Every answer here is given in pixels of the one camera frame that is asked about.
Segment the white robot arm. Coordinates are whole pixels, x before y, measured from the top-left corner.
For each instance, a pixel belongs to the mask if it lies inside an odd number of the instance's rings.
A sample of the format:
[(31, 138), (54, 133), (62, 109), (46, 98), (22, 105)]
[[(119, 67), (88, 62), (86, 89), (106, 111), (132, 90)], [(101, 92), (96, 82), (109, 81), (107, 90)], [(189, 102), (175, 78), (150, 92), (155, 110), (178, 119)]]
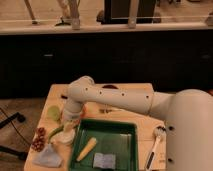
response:
[(209, 93), (198, 89), (175, 94), (107, 89), (83, 76), (68, 85), (62, 118), (78, 118), (87, 102), (162, 120), (166, 126), (167, 171), (213, 171), (213, 96)]

